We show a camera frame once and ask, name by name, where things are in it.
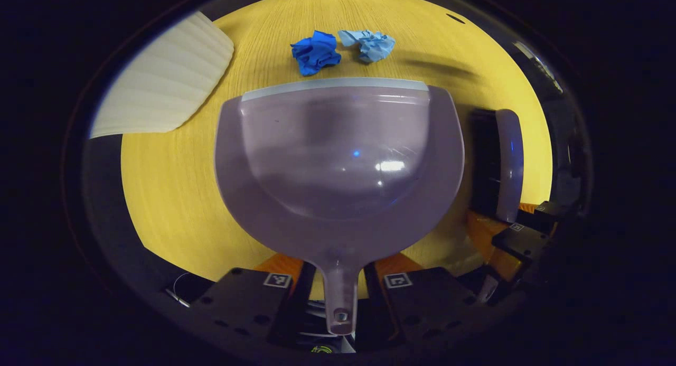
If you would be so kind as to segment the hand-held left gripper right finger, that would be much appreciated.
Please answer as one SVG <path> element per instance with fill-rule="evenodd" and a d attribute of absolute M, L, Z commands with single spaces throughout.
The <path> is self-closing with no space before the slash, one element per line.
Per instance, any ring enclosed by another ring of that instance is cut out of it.
<path fill-rule="evenodd" d="M 475 294 L 443 267 L 423 269 L 397 254 L 370 263 L 364 275 L 369 297 L 358 301 L 358 352 L 464 334 L 478 321 Z"/>

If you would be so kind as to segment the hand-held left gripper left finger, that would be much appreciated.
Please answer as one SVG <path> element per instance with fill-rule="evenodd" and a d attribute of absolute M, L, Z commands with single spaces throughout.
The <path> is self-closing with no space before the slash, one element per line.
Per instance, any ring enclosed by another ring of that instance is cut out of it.
<path fill-rule="evenodd" d="M 299 331 L 315 271 L 285 255 L 251 269 L 228 270 L 190 303 L 198 334 L 229 351 L 306 351 Z"/>

